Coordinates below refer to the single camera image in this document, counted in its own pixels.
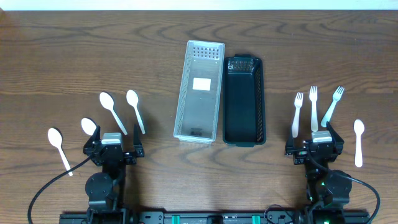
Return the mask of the pale blue plastic fork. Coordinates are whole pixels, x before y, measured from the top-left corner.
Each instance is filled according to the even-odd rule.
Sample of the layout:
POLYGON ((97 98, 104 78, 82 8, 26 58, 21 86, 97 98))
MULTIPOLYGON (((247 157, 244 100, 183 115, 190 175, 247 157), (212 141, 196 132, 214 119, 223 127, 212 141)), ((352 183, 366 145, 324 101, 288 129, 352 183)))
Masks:
POLYGON ((326 113, 325 113, 323 119, 321 120, 321 123, 320 123, 320 124, 321 124, 322 127, 326 127, 326 123, 329 122, 329 121, 331 120, 331 117, 332 117, 332 115, 333 115, 333 112, 334 112, 334 109, 335 109, 335 107, 336 107, 336 104, 337 104, 337 102, 340 101, 340 99, 341 99, 341 97, 342 97, 342 95, 343 95, 344 90, 345 90, 345 88, 342 87, 342 86, 339 86, 339 87, 335 90, 335 92, 334 92, 334 94, 333 94, 333 96, 332 96, 331 105, 329 106, 329 108, 328 108, 328 110, 326 111, 326 113))

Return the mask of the white plastic spoon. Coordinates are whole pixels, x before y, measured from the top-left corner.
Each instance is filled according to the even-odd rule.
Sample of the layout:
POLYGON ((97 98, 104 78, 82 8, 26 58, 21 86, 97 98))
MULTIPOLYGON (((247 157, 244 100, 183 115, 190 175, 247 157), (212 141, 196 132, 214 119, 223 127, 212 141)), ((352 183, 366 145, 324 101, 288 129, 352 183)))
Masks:
POLYGON ((83 118, 81 120, 81 127, 87 135, 92 136, 96 130, 96 123, 90 118, 83 118))
POLYGON ((62 138, 61 132, 55 128, 50 128, 48 130, 47 136, 48 136, 50 144, 58 149, 60 156, 62 158, 63 165, 65 166, 66 170, 70 170, 71 169, 70 164, 69 164, 69 162, 66 158, 66 155, 62 149, 63 138, 62 138))
POLYGON ((142 134, 145 134, 146 131, 145 131, 144 123, 141 118, 140 112, 138 110, 139 97, 138 97, 137 93, 134 90, 128 90, 126 93, 126 99, 127 99, 127 102, 134 108, 141 132, 142 132, 142 134))
POLYGON ((354 121, 354 132, 356 135, 356 149, 355 149, 355 158, 354 164, 356 167, 363 166, 363 152, 362 152, 362 145, 361 145, 361 135, 364 133, 365 127, 364 123, 360 119, 356 119, 354 121))

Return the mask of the white plastic spoon angled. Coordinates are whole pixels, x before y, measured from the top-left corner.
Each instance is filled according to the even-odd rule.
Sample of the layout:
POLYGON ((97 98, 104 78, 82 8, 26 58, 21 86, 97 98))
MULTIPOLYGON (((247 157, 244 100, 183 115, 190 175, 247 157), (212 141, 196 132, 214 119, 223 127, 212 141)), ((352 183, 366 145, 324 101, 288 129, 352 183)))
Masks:
POLYGON ((112 113, 114 119, 116 120, 119 128, 121 129, 121 131, 123 132, 124 135, 127 135, 127 130, 124 127, 122 121, 119 119, 119 116, 116 114, 115 110, 114 110, 114 100, 112 98, 112 96, 107 93, 107 92, 101 92, 99 94, 99 100, 101 105, 103 106, 103 108, 110 110, 110 112, 112 113))

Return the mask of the white plastic fork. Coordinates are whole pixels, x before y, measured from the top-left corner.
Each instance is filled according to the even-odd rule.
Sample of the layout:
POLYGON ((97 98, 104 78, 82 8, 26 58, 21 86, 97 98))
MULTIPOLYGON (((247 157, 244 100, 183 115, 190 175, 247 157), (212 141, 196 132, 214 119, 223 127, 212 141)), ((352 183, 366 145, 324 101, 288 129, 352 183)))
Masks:
POLYGON ((318 92, 317 86, 311 86, 309 92, 309 99, 312 103, 312 112, 311 112, 311 130, 313 132, 318 131, 318 117, 317 117, 317 99, 318 92))
POLYGON ((294 106, 295 106, 295 114, 292 123, 292 136, 296 138, 299 134, 299 119, 300 119, 300 109, 303 104, 303 93, 298 92, 295 97, 294 106))

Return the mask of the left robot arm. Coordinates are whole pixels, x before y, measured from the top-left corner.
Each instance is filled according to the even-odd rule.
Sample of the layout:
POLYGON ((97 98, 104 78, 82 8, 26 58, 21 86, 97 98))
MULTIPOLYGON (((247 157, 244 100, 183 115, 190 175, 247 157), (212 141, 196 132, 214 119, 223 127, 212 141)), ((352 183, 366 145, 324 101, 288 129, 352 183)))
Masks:
POLYGON ((102 168, 93 174, 85 184, 89 197, 86 217, 82 223, 137 223, 137 215, 124 206, 126 166, 135 165, 138 157, 144 157, 140 140, 141 132, 134 127, 133 151, 123 151, 121 133, 106 133, 100 137, 100 126, 83 146, 83 153, 102 168))

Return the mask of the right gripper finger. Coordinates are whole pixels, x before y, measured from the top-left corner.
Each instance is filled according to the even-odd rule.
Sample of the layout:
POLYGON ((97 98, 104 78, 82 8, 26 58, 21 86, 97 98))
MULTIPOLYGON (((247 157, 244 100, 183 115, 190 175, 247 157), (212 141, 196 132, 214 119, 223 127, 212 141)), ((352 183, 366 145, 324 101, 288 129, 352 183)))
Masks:
POLYGON ((285 144, 285 150, 286 151, 293 151, 294 150, 294 137, 292 134, 292 131, 289 134, 289 138, 285 144))
POLYGON ((326 129, 330 132, 334 145, 342 146, 345 143, 341 136, 333 129, 329 121, 326 122, 326 129))

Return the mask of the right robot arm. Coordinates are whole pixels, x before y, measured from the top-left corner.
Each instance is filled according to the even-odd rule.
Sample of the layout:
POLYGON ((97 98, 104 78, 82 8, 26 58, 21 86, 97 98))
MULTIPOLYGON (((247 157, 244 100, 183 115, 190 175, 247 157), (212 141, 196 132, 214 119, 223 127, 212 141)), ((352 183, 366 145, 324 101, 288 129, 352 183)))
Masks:
POLYGON ((349 203, 352 189, 350 175, 328 167, 342 153, 344 140, 326 124, 326 130, 315 132, 302 147, 294 146, 293 134, 285 145, 285 154, 292 155, 295 165, 305 166, 307 198, 310 205, 294 213, 294 223, 347 222, 343 207, 349 203))

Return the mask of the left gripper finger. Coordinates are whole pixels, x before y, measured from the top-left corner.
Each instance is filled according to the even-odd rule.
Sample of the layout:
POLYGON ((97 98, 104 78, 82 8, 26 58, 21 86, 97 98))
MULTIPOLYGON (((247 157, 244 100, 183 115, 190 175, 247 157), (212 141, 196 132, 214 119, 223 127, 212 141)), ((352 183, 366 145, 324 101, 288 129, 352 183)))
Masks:
POLYGON ((134 125, 134 132, 133 132, 133 145, 135 150, 142 150, 142 143, 139 137, 140 130, 138 125, 134 125))
POLYGON ((94 133, 90 136, 90 138, 87 140, 86 144, 84 145, 84 148, 92 148, 96 144, 96 142, 101 141, 100 139, 100 126, 97 125, 96 129, 94 130, 94 133))

